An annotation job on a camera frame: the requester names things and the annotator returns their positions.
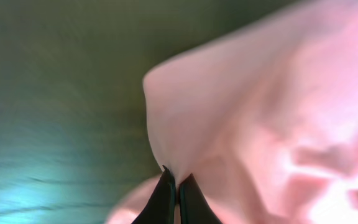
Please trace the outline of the pink printed t-shirt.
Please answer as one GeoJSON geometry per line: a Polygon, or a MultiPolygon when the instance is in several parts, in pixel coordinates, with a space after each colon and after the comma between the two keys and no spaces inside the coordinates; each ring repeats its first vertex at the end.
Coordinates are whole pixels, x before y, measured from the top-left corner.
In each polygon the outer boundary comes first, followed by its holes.
{"type": "Polygon", "coordinates": [[[358,223],[358,1],[303,1],[143,79],[153,155],[222,223],[358,223]]]}

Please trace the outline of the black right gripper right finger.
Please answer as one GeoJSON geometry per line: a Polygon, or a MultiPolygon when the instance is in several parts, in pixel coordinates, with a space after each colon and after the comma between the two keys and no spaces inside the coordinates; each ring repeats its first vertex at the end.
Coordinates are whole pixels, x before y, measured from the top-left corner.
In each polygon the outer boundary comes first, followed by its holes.
{"type": "Polygon", "coordinates": [[[209,207],[193,174],[179,185],[179,196],[181,224],[222,224],[209,207]]]}

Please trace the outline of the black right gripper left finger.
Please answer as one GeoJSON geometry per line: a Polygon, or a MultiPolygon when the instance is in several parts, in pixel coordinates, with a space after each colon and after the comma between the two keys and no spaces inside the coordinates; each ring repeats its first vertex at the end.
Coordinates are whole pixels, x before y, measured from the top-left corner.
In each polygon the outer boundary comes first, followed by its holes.
{"type": "Polygon", "coordinates": [[[166,166],[146,206],[132,224],[174,224],[175,178],[166,166]]]}

